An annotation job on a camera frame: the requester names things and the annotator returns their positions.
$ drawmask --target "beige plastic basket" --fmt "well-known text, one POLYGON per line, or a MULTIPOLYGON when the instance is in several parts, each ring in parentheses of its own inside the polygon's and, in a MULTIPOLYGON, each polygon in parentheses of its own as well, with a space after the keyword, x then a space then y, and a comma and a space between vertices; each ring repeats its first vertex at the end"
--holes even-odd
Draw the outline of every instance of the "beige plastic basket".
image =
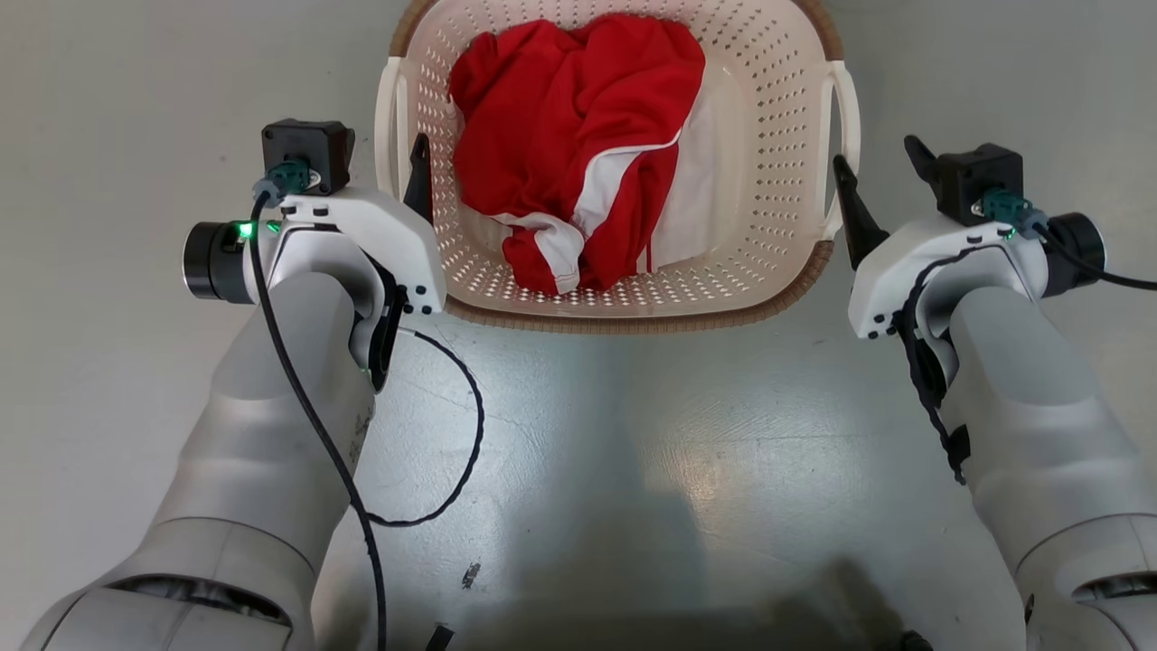
POLYGON ((860 161, 860 111, 839 36, 818 0, 413 0, 378 88, 377 183, 397 194, 408 149, 430 139, 434 227, 447 311, 508 328, 671 333, 767 318, 823 271, 841 225, 825 214, 832 93, 841 150, 860 161), (716 116, 716 195, 708 253, 625 278, 605 291, 547 296, 518 287, 502 257, 504 227, 463 206, 451 164, 459 119, 450 68, 470 40, 537 19, 563 28, 612 13, 686 24, 707 54, 716 116))

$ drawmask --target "black cylindrical cap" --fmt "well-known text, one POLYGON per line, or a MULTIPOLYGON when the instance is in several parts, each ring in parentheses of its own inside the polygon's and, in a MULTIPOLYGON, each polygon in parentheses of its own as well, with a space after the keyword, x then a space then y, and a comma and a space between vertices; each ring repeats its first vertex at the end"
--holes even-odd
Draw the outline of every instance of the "black cylindrical cap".
POLYGON ((1048 284, 1045 296, 1063 294, 1069 289, 1092 284, 1097 278, 1069 264, 1054 246, 1064 246, 1093 268, 1105 268, 1105 241, 1100 230, 1088 216, 1071 212, 1048 220, 1048 243, 1045 258, 1048 260, 1048 284))
POLYGON ((185 286, 199 298, 252 303, 245 287, 244 241, 237 222, 202 221, 185 238, 185 286))

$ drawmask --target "garment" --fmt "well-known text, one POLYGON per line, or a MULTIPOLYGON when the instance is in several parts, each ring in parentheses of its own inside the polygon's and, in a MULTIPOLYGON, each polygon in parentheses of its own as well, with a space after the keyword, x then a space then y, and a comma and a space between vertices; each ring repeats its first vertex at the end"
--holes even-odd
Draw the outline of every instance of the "garment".
MULTIPOLYGON (((706 242, 671 232, 690 224, 706 238, 707 214, 700 223, 670 219, 678 227, 659 228, 666 236, 656 224, 670 212, 680 132, 692 106, 706 104, 697 103, 703 66, 686 27, 633 15, 570 32, 536 21, 471 43, 450 73, 465 121, 455 170, 463 202, 511 227, 502 252, 518 284, 547 294, 605 289, 656 261, 702 252, 695 249, 706 242)), ((699 140, 697 150, 710 156, 710 138, 699 140)), ((695 176, 688 187, 700 212, 703 173, 687 165, 680 173, 695 176)))

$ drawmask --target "perforated basket wall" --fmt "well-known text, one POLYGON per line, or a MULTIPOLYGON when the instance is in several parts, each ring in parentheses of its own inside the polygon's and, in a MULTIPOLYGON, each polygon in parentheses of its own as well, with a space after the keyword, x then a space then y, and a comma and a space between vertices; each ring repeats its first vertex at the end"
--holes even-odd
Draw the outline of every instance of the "perforated basket wall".
MULTIPOLYGON (((827 262, 840 224, 838 209, 831 216, 824 209, 832 90, 839 95, 843 148, 854 165, 858 112, 839 37, 816 0, 414 0, 391 53, 404 57, 404 103, 410 109, 403 120, 406 133, 396 139, 406 143, 418 132, 430 138, 434 225, 447 275, 447 310, 457 316, 568 333, 727 327, 786 309, 827 262), (707 53, 702 91, 713 94, 717 139, 715 206, 705 215, 713 249, 626 278, 606 291, 546 296, 515 283, 501 253, 503 227, 458 199, 451 163, 458 121, 447 80, 480 32, 537 19, 574 28, 611 12, 679 21, 707 53)), ((392 95, 379 93, 379 132, 398 128, 392 123, 397 111, 382 105, 403 102, 392 95)), ((377 140, 382 149, 384 140, 377 140)), ((393 151, 376 154, 381 183, 393 151)))

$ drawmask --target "black mark on floor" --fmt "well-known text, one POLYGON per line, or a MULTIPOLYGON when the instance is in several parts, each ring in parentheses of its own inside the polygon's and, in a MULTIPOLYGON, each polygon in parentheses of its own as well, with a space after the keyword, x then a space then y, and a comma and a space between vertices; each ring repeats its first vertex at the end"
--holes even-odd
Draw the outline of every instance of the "black mark on floor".
POLYGON ((478 571, 482 569, 481 563, 471 563, 466 568, 466 574, 462 575, 462 590, 470 590, 474 585, 474 578, 478 577, 478 571))

